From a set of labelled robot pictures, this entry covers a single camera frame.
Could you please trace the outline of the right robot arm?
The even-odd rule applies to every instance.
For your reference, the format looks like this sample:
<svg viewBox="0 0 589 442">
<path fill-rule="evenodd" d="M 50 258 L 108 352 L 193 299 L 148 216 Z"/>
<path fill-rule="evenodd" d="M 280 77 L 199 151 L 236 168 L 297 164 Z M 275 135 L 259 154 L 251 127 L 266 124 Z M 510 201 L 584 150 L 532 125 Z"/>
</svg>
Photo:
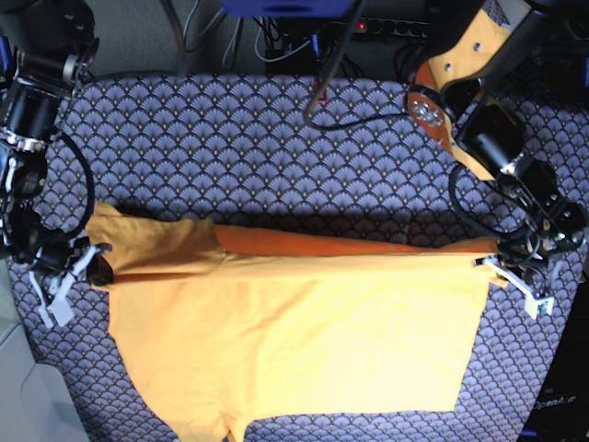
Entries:
<svg viewBox="0 0 589 442">
<path fill-rule="evenodd" d="M 90 166 L 56 123 L 93 62 L 99 40 L 84 1 L 4 1 L 1 4 L 1 256 L 22 266 L 39 299 L 44 325 L 64 326 L 74 317 L 67 298 L 84 279 L 109 284 L 102 259 L 108 243 L 91 244 L 83 231 L 96 205 Z M 69 231 L 47 228 L 32 201 L 47 179 L 47 150 L 63 142 L 86 179 L 87 203 Z"/>
</svg>

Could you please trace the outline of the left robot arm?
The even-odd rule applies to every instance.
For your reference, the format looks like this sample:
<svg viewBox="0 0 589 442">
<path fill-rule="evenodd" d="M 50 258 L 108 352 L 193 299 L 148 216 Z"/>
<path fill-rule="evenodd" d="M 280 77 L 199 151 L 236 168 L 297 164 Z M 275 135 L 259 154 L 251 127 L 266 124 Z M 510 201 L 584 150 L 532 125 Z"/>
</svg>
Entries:
<svg viewBox="0 0 589 442">
<path fill-rule="evenodd" d="M 498 251 L 482 260 L 525 297 L 531 318 L 550 314 L 549 292 L 560 257 L 581 248 L 588 213 L 564 196 L 552 166 L 528 154 L 521 122 L 494 96 L 501 80 L 542 43 L 569 27 L 581 1 L 525 1 L 508 25 L 496 23 L 479 1 L 454 1 L 434 21 L 418 52 L 406 97 L 410 117 L 456 160 L 449 183 L 462 170 L 492 181 L 497 193 L 525 216 L 513 231 L 480 222 L 461 205 L 456 214 L 495 238 Z"/>
</svg>

